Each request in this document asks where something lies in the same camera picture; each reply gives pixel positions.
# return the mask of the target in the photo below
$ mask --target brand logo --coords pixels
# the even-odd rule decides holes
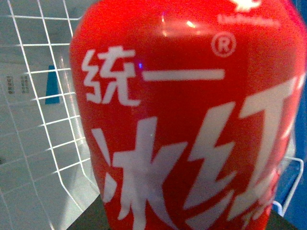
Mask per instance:
[[[236,12],[250,12],[253,8],[258,8],[262,1],[254,1],[254,0],[230,0],[234,4],[237,5]]]

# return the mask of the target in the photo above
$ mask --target white wire rack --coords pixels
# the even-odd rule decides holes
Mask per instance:
[[[89,178],[89,176],[85,173],[85,169],[84,169],[84,166],[83,166],[83,164],[85,162],[89,161],[90,158],[82,159],[80,151],[79,151],[79,147],[78,147],[78,143],[80,141],[85,142],[84,141],[85,138],[84,137],[80,137],[80,138],[76,137],[76,133],[75,133],[75,129],[74,129],[75,127],[74,127],[72,121],[74,119],[76,119],[76,118],[79,118],[80,116],[79,115],[70,115],[70,110],[69,110],[68,104],[70,104],[71,102],[67,101],[66,96],[74,95],[75,92],[65,92],[63,90],[63,85],[64,85],[63,79],[60,77],[60,72],[62,72],[62,71],[63,72],[70,71],[70,68],[67,68],[64,65],[62,65],[62,66],[58,65],[57,57],[55,56],[54,51],[53,51],[54,47],[63,47],[63,46],[64,47],[68,47],[69,43],[52,43],[51,39],[50,39],[50,34],[49,34],[49,31],[48,31],[48,27],[47,27],[47,21],[67,21],[68,25],[69,25],[70,36],[72,37],[73,36],[73,28],[72,28],[71,22],[78,21],[78,20],[80,20],[80,18],[70,18],[69,12],[68,12],[68,8],[67,8],[67,4],[66,4],[65,0],[62,0],[63,6],[64,6],[64,10],[65,10],[65,14],[66,14],[66,17],[63,17],[63,18],[62,17],[45,17],[44,16],[44,11],[43,11],[43,8],[42,8],[42,4],[41,4],[41,0],[32,1],[33,4],[37,4],[40,16],[15,15],[13,2],[16,2],[16,1],[13,1],[13,2],[12,1],[13,0],[7,0],[7,5],[9,7],[10,14],[8,14],[8,15],[1,15],[0,16],[0,21],[1,21],[1,18],[10,18],[13,21],[15,32],[16,32],[16,35],[18,37],[19,43],[18,44],[1,44],[0,43],[0,48],[19,47],[21,49],[22,55],[23,55],[23,58],[24,58],[25,67],[26,67],[26,72],[24,72],[22,74],[25,74],[25,75],[29,76],[29,79],[30,79],[30,82],[31,82],[31,86],[32,86],[32,89],[33,89],[33,92],[34,92],[34,98],[28,100],[27,102],[36,102],[37,108],[39,110],[39,114],[40,114],[41,119],[42,119],[42,124],[40,124],[38,126],[35,126],[35,127],[26,128],[26,129],[19,129],[17,127],[17,121],[14,118],[15,114],[14,114],[14,111],[12,110],[12,107],[13,106],[18,106],[18,105],[23,105],[25,103],[25,101],[18,101],[18,102],[11,103],[9,98],[8,98],[8,96],[5,93],[3,94],[6,106],[7,106],[8,111],[9,111],[9,115],[12,118],[12,123],[13,123],[14,131],[13,132],[9,132],[9,133],[5,133],[3,135],[0,135],[0,138],[9,137],[9,136],[14,135],[14,134],[17,135],[18,142],[19,142],[19,145],[20,145],[20,149],[21,149],[21,152],[22,152],[22,157],[17,158],[15,160],[12,160],[12,161],[9,161],[7,163],[4,163],[4,164],[0,165],[0,169],[3,168],[3,167],[7,167],[9,165],[13,165],[13,164],[16,164],[18,162],[24,161],[25,164],[26,164],[26,168],[27,168],[27,170],[29,172],[31,182],[22,184],[21,186],[16,186],[16,187],[14,187],[14,188],[12,188],[11,190],[8,190],[8,191],[3,191],[1,189],[1,182],[0,182],[0,197],[1,197],[1,201],[3,202],[3,204],[5,206],[5,209],[6,209],[7,213],[8,213],[10,227],[11,227],[12,230],[14,230],[15,229],[14,222],[13,222],[12,217],[11,217],[12,213],[10,213],[8,202],[7,202],[7,199],[6,199],[6,195],[12,193],[15,190],[22,189],[23,187],[26,187],[28,185],[32,185],[32,187],[34,188],[34,191],[35,191],[35,195],[36,195],[36,197],[37,197],[37,199],[39,201],[39,205],[42,207],[42,209],[44,211],[44,214],[45,214],[45,216],[47,218],[47,221],[48,221],[48,224],[50,226],[50,229],[57,230],[58,228],[55,227],[54,223],[51,221],[51,217],[50,217],[50,214],[49,214],[49,212],[48,212],[48,210],[46,208],[46,205],[44,204],[44,201],[41,199],[41,197],[40,197],[40,195],[38,193],[38,190],[37,190],[37,187],[36,187],[36,183],[38,181],[43,180],[44,178],[47,178],[47,177],[49,177],[51,175],[56,174],[58,176],[58,180],[59,180],[62,188],[65,190],[65,192],[68,195],[68,197],[74,202],[76,207],[78,207],[78,209],[81,212],[83,212],[84,211],[84,207],[83,207],[84,205],[81,205],[74,198],[74,196],[71,194],[71,192],[69,192],[68,188],[66,187],[66,185],[63,182],[63,178],[62,178],[62,175],[61,175],[62,171],[65,171],[65,170],[67,170],[69,168],[72,168],[72,167],[74,167],[76,165],[80,165],[83,176],[91,183],[91,185],[93,186],[93,188],[94,188],[94,190],[96,192],[93,197],[96,198],[96,196],[99,194],[99,191],[98,191],[98,188],[97,188],[97,185],[96,185],[95,181],[93,181],[93,179]],[[22,36],[21,36],[21,33],[20,33],[20,27],[19,27],[16,19],[19,19],[19,20],[23,20],[23,19],[41,20],[42,23],[43,23],[43,27],[44,27],[44,30],[41,31],[41,32],[46,34],[47,43],[45,43],[45,44],[36,44],[35,42],[33,42],[31,44],[25,43],[23,41],[23,39],[22,39]],[[50,54],[51,54],[51,59],[52,59],[52,63],[51,64],[55,67],[55,69],[53,69],[53,70],[47,70],[46,69],[46,70],[31,71],[31,68],[30,68],[31,64],[28,61],[29,56],[27,56],[26,50],[25,50],[26,47],[47,47],[47,48],[49,48]],[[39,94],[37,92],[37,87],[38,86],[35,85],[35,81],[34,81],[33,75],[34,74],[48,74],[50,72],[56,72],[57,81],[58,81],[58,84],[59,84],[59,94],[52,95],[52,96],[39,96]],[[0,89],[2,90],[2,92],[5,92],[5,90],[6,90],[5,89],[5,85],[1,81],[0,81]],[[44,99],[53,98],[53,97],[60,97],[61,98],[61,101],[62,101],[62,103],[64,104],[64,107],[65,107],[66,118],[56,119],[54,121],[47,122],[46,119],[45,119],[45,115],[43,113],[41,102]],[[67,141],[65,143],[60,143],[60,144],[55,145],[54,143],[52,143],[52,140],[50,138],[49,126],[53,125],[53,124],[56,124],[56,123],[64,122],[64,121],[69,122],[70,130],[67,130],[67,131],[71,132],[72,140],[71,141]],[[77,124],[77,126],[78,126],[77,127],[78,130],[80,131],[82,129],[81,124],[79,123],[79,124]],[[36,155],[41,154],[41,152],[33,153],[33,154],[26,154],[26,152],[24,150],[24,146],[23,146],[23,142],[21,140],[21,135],[20,134],[24,133],[24,132],[28,132],[31,129],[38,128],[38,127],[43,127],[44,130],[45,130],[46,137],[47,137],[48,144],[49,144],[49,148],[45,149],[45,151],[51,151],[52,158],[53,158],[56,170],[51,172],[51,173],[49,173],[49,174],[47,174],[47,175],[44,175],[43,177],[34,178],[33,175],[32,175],[32,171],[30,169],[29,158],[35,157]],[[58,160],[57,160],[56,154],[55,154],[55,150],[60,148],[60,147],[67,146],[69,144],[74,144],[75,145],[75,151],[76,151],[76,154],[78,155],[78,161],[76,163],[70,164],[70,165],[68,165],[66,167],[61,167],[60,168],[59,164],[58,164]]]

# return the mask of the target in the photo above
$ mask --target uni-president ice tea bottle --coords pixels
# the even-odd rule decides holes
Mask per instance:
[[[99,1],[70,52],[111,229],[265,229],[306,72],[289,1]]]

